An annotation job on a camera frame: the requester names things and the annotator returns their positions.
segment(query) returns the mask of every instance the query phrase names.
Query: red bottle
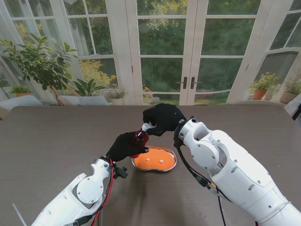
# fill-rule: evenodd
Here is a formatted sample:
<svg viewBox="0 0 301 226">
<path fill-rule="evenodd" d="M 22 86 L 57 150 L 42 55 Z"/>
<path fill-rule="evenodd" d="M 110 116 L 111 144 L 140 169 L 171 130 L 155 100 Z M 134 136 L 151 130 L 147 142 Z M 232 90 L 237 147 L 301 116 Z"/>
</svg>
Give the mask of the red bottle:
<svg viewBox="0 0 301 226">
<path fill-rule="evenodd" d="M 135 132 L 130 145 L 132 147 L 145 147 L 146 143 L 149 141 L 149 135 L 146 133 L 146 130 L 151 128 L 150 124 L 145 123 L 142 125 L 142 128 Z M 139 154 L 131 155 L 131 158 L 138 158 Z"/>
</svg>

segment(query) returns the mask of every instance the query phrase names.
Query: black glove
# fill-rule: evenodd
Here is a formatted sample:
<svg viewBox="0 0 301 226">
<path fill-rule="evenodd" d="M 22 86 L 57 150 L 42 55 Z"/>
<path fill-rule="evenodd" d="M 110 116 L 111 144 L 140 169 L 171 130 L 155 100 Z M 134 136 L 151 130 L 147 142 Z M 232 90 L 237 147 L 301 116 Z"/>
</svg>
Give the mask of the black glove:
<svg viewBox="0 0 301 226">
<path fill-rule="evenodd" d="M 185 119 L 182 112 L 170 104 L 159 104 L 143 112 L 143 121 L 156 126 L 147 130 L 149 135 L 161 136 L 166 131 L 174 131 L 181 119 Z"/>
<path fill-rule="evenodd" d="M 131 140 L 135 136 L 135 132 L 124 133 L 119 135 L 112 147 L 107 153 L 107 158 L 113 161 L 121 161 L 130 155 L 147 153 L 149 149 L 147 147 L 132 147 L 130 145 Z"/>
</svg>

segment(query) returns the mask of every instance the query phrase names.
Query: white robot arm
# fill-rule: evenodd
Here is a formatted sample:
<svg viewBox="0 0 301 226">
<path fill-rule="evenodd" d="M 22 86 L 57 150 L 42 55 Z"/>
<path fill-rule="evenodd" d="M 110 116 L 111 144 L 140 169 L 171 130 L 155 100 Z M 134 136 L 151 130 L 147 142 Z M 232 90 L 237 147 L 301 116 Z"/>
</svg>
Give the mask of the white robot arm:
<svg viewBox="0 0 301 226">
<path fill-rule="evenodd" d="M 259 225 L 301 226 L 301 213 L 281 194 L 267 170 L 228 134 L 211 131 L 195 119 L 179 130 L 195 163 Z"/>
<path fill-rule="evenodd" d="M 32 226 L 87 225 L 87 221 L 106 199 L 103 195 L 103 180 L 110 172 L 112 176 L 113 172 L 110 163 L 104 159 L 96 159 L 91 167 L 94 174 L 89 177 L 85 173 L 78 175 L 42 210 Z"/>
</svg>

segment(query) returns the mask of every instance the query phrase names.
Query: tabletop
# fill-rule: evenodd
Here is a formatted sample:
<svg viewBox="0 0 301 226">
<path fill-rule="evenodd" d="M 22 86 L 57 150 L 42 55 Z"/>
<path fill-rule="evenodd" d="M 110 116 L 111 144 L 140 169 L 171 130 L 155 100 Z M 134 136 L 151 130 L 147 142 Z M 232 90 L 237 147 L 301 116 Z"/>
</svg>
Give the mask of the tabletop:
<svg viewBox="0 0 301 226">
<path fill-rule="evenodd" d="M 105 155 L 116 137 L 138 130 L 146 106 L 16 107 L 0 123 L 0 225 L 27 225 L 78 174 Z M 301 210 L 301 129 L 282 107 L 180 106 L 211 129 L 228 133 L 266 169 Z M 175 150 L 173 134 L 151 136 L 148 145 Z M 182 151 L 199 172 L 188 148 Z M 131 159 L 126 179 L 114 180 L 103 210 L 104 226 L 221 226 L 217 197 L 200 186 L 178 158 L 170 172 L 139 171 Z M 234 204 L 222 201 L 227 226 L 254 226 Z"/>
</svg>

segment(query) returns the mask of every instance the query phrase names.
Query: white bottle cap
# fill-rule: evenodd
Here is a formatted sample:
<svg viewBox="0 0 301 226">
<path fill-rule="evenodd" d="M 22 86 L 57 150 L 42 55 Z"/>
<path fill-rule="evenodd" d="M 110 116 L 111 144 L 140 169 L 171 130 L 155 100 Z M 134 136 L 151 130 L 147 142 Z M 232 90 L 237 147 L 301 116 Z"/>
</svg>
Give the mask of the white bottle cap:
<svg viewBox="0 0 301 226">
<path fill-rule="evenodd" d="M 148 123 L 144 123 L 141 127 L 141 129 L 146 132 L 148 129 L 152 128 L 152 126 Z"/>
</svg>

